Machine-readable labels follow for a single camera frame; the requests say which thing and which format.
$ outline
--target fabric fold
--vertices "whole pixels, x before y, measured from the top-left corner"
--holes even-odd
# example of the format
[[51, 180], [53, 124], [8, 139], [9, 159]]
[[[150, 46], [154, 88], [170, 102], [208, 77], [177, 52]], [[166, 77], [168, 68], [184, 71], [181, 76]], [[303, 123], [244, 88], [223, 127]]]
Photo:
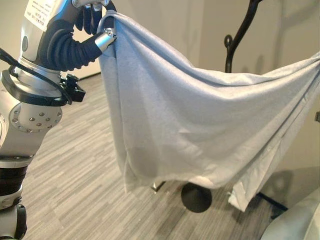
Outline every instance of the fabric fold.
[[200, 69], [131, 18], [107, 16], [117, 40], [99, 62], [126, 190], [236, 178], [229, 202], [245, 211], [320, 92], [320, 54], [263, 75]]

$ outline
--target robotic hand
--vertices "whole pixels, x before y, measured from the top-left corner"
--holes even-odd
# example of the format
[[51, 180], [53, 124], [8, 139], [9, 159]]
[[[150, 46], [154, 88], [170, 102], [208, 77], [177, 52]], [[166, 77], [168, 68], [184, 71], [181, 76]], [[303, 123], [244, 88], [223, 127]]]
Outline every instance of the robotic hand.
[[[0, 48], [0, 59], [11, 65], [0, 82], [0, 239], [25, 235], [27, 215], [20, 202], [27, 167], [61, 120], [61, 106], [85, 95], [75, 76], [61, 78], [60, 71], [87, 66], [116, 39], [112, 17], [97, 34], [103, 6], [115, 10], [109, 0], [29, 0], [19, 60]], [[93, 36], [73, 40], [74, 25]]]

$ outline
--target white label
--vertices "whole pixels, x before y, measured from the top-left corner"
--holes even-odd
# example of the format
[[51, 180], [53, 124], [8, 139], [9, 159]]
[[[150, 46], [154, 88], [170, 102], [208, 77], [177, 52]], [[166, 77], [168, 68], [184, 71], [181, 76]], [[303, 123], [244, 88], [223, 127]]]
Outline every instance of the white label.
[[24, 16], [45, 32], [55, 3], [56, 0], [29, 0]]

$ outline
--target black stand leg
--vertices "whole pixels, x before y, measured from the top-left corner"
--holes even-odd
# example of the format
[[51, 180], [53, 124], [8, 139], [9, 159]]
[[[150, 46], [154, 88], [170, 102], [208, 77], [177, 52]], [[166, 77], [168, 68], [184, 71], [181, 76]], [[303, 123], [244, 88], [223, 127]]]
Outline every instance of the black stand leg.
[[181, 199], [188, 210], [202, 213], [211, 206], [212, 194], [209, 189], [189, 182], [182, 188]]

